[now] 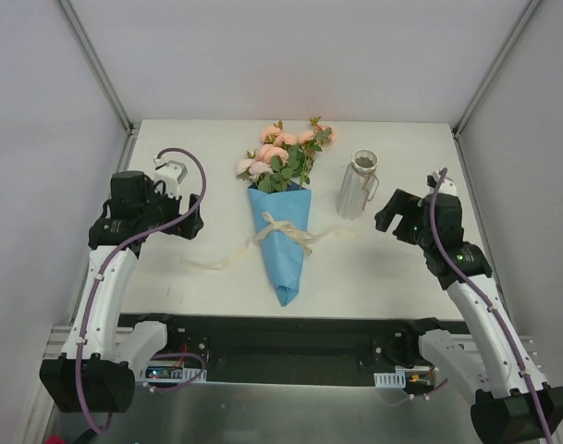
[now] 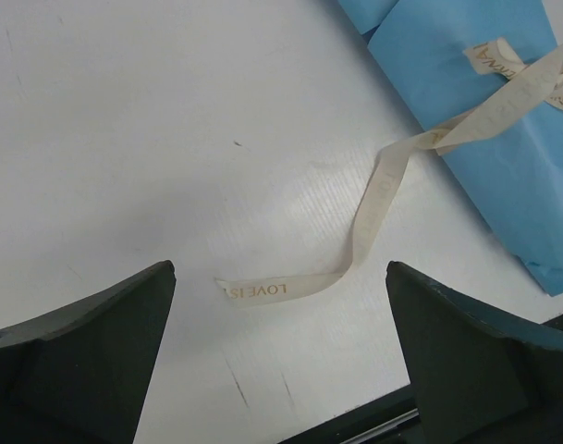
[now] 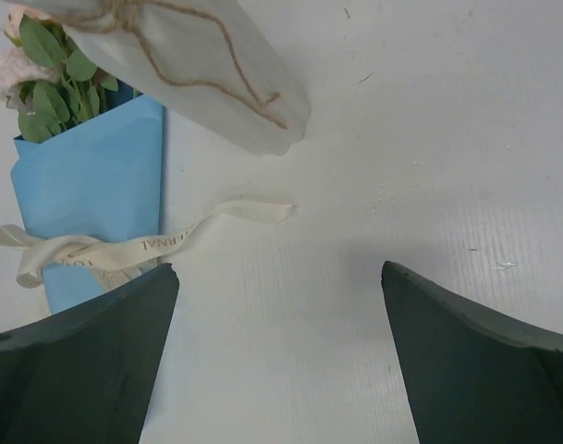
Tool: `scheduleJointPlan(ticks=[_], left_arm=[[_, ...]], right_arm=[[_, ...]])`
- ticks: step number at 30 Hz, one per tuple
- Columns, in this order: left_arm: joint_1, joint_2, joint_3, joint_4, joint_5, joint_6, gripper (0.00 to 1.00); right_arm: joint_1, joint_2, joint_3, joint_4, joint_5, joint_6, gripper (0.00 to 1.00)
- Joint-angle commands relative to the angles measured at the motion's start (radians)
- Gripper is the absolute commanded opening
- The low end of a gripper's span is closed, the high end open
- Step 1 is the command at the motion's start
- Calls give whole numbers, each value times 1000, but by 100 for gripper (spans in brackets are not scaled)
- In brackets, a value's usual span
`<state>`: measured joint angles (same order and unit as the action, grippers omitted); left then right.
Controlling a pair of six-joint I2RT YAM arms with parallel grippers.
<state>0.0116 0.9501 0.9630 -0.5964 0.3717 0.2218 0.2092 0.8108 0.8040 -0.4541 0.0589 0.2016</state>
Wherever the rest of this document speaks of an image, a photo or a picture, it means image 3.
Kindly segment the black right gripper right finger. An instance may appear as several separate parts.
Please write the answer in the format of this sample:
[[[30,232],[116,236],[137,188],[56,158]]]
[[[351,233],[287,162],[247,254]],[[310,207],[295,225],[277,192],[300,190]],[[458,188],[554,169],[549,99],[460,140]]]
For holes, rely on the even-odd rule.
[[[421,443],[563,443],[563,335],[386,262],[382,290]]]

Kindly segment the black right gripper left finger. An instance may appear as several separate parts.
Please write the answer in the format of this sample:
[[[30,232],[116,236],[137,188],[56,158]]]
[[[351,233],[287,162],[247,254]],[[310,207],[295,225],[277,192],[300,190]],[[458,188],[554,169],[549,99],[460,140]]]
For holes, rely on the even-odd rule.
[[[137,443],[176,306],[159,265],[0,333],[0,443]]]

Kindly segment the cream printed ribbon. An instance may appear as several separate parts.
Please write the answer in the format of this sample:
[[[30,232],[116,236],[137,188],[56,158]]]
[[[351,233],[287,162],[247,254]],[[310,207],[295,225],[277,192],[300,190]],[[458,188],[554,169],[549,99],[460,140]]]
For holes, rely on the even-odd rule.
[[[45,240],[15,225],[0,226],[0,246],[21,252],[17,283],[26,289],[43,284],[49,265],[88,268],[105,291],[113,290],[142,274],[157,260],[187,249],[193,234],[215,216],[232,216],[264,224],[279,224],[294,206],[249,200],[222,202],[201,220],[171,235],[151,235],[122,242],[106,242],[85,235],[66,235]]]

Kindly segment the blue wrapping paper sheet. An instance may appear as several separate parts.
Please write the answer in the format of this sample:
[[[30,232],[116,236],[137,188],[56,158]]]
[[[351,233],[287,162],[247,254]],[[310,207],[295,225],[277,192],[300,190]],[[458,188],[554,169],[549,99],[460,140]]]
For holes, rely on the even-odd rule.
[[[14,140],[10,176],[25,230],[122,242],[160,229],[164,108],[120,85],[111,110],[46,142]]]

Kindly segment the pale pink rose stem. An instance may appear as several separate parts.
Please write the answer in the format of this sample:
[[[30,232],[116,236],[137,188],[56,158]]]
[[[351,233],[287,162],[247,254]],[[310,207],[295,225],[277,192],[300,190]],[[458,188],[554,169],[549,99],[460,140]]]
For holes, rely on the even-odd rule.
[[[46,142],[141,93],[99,68],[41,10],[13,5],[2,28],[0,103],[18,113],[21,140]]]

